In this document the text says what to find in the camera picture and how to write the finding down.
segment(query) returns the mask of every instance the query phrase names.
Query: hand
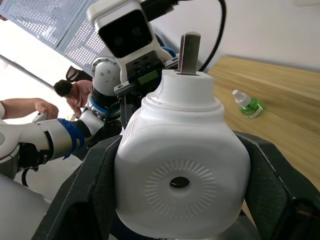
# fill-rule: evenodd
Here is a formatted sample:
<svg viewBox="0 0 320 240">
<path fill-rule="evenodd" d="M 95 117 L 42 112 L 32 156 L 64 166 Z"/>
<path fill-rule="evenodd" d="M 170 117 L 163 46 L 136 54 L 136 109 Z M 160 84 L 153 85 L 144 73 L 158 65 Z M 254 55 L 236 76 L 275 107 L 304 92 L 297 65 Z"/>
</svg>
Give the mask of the hand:
<svg viewBox="0 0 320 240">
<path fill-rule="evenodd" d="M 39 113 L 47 113 L 47 120 L 56 119 L 58 117 L 59 109 L 41 98 L 34 99 L 34 106 L 35 110 Z"/>
</svg>

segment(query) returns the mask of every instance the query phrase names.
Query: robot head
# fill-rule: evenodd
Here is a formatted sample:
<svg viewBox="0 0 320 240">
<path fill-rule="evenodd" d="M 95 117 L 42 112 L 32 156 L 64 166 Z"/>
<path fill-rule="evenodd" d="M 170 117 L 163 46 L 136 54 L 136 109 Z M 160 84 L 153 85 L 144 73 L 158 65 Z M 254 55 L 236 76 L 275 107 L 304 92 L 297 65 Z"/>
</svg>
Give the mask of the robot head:
<svg viewBox="0 0 320 240">
<path fill-rule="evenodd" d="M 88 8 L 87 16 L 115 56 L 121 83 L 155 59 L 172 58 L 161 48 L 138 0 L 100 0 Z"/>
</svg>

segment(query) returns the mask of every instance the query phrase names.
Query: circular embossed pattern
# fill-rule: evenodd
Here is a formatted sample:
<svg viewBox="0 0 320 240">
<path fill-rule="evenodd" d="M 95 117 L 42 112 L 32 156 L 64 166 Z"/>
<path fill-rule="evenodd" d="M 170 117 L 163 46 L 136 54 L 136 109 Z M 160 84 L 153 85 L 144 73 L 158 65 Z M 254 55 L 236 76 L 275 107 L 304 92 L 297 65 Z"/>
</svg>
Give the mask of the circular embossed pattern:
<svg viewBox="0 0 320 240">
<path fill-rule="evenodd" d="M 187 204 L 169 203 L 159 186 L 165 182 L 173 172 L 187 173 L 197 182 L 197 194 L 193 201 Z M 203 164 L 188 159 L 178 159 L 163 163 L 157 167 L 146 180 L 145 199 L 148 204 L 159 214 L 169 218 L 191 218 L 203 212 L 210 206 L 217 193 L 217 184 L 213 173 Z"/>
</svg>

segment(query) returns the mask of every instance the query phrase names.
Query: bottle cap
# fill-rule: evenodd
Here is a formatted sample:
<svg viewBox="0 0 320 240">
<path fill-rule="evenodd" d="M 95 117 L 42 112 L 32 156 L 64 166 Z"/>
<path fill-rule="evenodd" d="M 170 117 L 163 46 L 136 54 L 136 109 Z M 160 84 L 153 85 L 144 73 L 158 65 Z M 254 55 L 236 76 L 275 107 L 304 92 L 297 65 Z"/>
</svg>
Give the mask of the bottle cap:
<svg viewBox="0 0 320 240">
<path fill-rule="evenodd" d="M 235 97 L 235 102 L 240 106 L 240 107 L 246 107 L 250 104 L 251 102 L 251 97 L 249 97 L 247 94 L 244 92 L 234 90 L 232 94 Z"/>
</svg>

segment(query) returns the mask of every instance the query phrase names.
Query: white wall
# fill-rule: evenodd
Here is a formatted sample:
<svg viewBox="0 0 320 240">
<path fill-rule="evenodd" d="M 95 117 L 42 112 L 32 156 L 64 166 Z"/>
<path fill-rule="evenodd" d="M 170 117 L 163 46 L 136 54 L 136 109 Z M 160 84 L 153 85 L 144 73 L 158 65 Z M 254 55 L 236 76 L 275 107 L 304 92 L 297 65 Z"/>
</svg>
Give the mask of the white wall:
<svg viewBox="0 0 320 240">
<path fill-rule="evenodd" d="M 227 22 L 210 67 L 222 54 L 320 71 L 320 5 L 295 6 L 292 0 L 226 0 Z M 217 0 L 181 2 L 153 21 L 179 49 L 180 36 L 202 35 L 199 57 L 205 61 L 218 35 L 221 8 Z"/>
</svg>

